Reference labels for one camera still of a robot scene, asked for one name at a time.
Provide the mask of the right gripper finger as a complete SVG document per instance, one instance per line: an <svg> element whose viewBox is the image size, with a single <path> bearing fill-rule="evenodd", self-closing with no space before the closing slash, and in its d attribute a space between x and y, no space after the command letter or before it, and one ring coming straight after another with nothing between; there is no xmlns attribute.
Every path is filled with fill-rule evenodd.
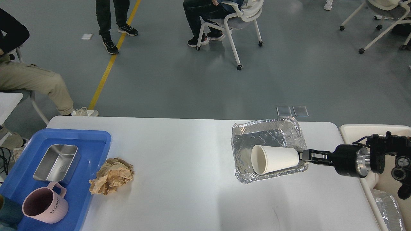
<svg viewBox="0 0 411 231"><path fill-rule="evenodd" d="M334 163L329 158L331 153L330 151L308 149L299 153L299 159L303 162L334 167Z"/></svg>

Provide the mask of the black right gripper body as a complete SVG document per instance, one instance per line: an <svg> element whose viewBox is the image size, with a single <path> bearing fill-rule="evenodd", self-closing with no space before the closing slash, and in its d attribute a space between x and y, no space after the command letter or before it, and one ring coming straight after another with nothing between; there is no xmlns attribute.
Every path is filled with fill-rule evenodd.
<svg viewBox="0 0 411 231"><path fill-rule="evenodd" d="M370 170L369 151L359 145L339 145L333 152L333 165L340 175L365 178Z"/></svg>

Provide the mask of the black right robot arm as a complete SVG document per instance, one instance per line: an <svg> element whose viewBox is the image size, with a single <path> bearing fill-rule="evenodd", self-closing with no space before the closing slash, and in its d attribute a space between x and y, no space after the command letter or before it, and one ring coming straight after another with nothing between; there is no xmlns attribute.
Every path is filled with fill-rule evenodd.
<svg viewBox="0 0 411 231"><path fill-rule="evenodd" d="M341 144L333 152L308 149L299 153L300 160L334 167L343 176L364 178L370 171L382 174L386 155L394 157L391 176L401 183L398 197L407 200L411 193L410 137L372 134L351 144Z"/></svg>

